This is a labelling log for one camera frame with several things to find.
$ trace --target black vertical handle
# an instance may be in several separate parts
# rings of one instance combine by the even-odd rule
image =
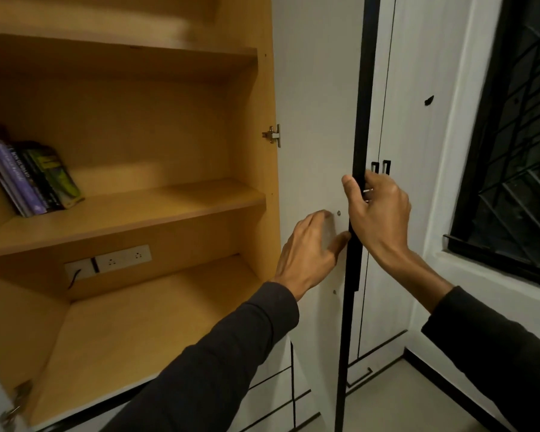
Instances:
[[[391,160],[383,160],[382,161],[382,173],[390,175],[390,164],[392,163]]]

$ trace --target black cable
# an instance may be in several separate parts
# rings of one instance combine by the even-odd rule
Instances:
[[[71,289],[72,286],[74,286],[74,282],[76,282],[76,277],[78,276],[78,274],[80,273],[80,271],[82,271],[82,268],[78,268],[76,270],[76,273],[74,273],[74,277],[72,278],[72,282],[70,282],[70,286],[68,287],[68,289]]]

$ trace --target cabinet hinge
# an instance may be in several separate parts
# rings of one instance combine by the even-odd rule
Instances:
[[[16,416],[26,407],[30,392],[32,391],[32,381],[22,382],[15,389],[14,408],[0,414],[0,426],[4,432],[14,432],[16,430]]]
[[[275,141],[276,144],[278,144],[278,148],[280,148],[280,124],[276,124],[276,132],[274,131],[274,126],[271,125],[270,130],[267,132],[262,132],[262,137],[268,139],[270,144],[274,144]]]

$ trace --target window grill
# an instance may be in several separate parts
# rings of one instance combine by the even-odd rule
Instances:
[[[540,283],[540,0],[504,0],[448,248]]]

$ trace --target dark sleeve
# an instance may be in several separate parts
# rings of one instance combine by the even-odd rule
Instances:
[[[540,430],[540,339],[460,287],[438,304],[422,333],[519,431]]]
[[[103,431],[226,431],[258,365],[298,324],[298,317],[290,291],[264,283],[197,344],[184,349]]]

